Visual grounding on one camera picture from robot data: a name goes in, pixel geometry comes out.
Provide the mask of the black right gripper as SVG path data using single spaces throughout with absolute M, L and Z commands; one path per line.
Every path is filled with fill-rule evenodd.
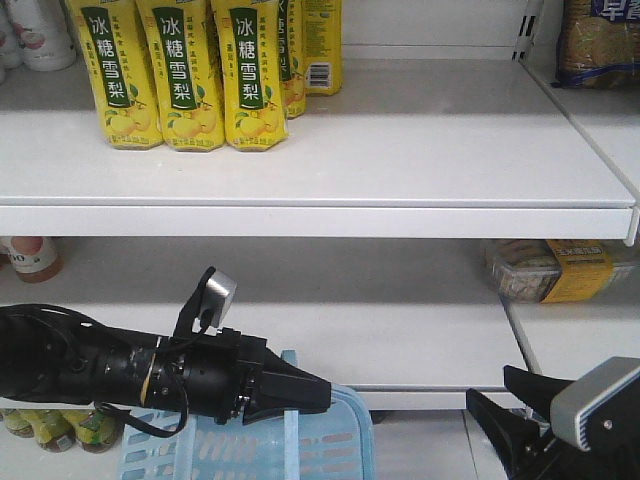
M 573 383 L 503 367 L 506 389 L 540 416 L 549 416 L 552 400 Z M 466 391 L 466 408 L 493 446 L 508 479 L 638 479 L 639 437 L 613 453 L 583 452 L 556 438 L 540 435 L 533 420 L 499 406 L 476 389 Z

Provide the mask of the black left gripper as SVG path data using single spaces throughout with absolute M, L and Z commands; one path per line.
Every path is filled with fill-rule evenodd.
M 239 415 L 249 425 L 285 411 L 320 414 L 331 405 L 329 381 L 277 356 L 261 337 L 224 328 L 216 335 L 164 338 L 154 352 L 149 408 L 190 413 L 225 424 Z

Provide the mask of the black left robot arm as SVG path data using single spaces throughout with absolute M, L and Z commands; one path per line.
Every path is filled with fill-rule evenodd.
M 173 335 L 108 327 L 74 310 L 19 304 L 1 310 L 1 395 L 19 402 L 116 406 L 246 424 L 288 410 L 326 412 L 330 382 L 272 352 L 263 338 L 182 325 Z

